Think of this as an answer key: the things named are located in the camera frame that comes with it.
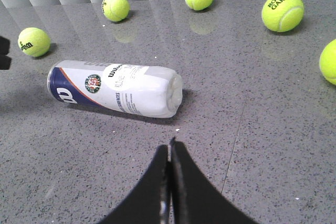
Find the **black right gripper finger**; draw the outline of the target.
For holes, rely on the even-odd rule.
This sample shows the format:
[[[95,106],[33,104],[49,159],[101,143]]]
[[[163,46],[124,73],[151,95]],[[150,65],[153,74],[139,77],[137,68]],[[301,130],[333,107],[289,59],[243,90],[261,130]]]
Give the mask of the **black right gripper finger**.
[[[175,223],[256,223],[209,182],[183,142],[172,138],[170,146]]]
[[[171,166],[160,145],[139,182],[100,223],[169,223]]]

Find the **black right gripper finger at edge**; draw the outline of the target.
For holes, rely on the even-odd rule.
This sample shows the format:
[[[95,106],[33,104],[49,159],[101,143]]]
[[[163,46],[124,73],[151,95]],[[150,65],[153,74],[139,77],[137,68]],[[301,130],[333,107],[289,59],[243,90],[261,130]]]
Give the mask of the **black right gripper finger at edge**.
[[[11,67],[11,57],[8,56],[10,49],[10,40],[0,36],[0,69],[9,70]]]

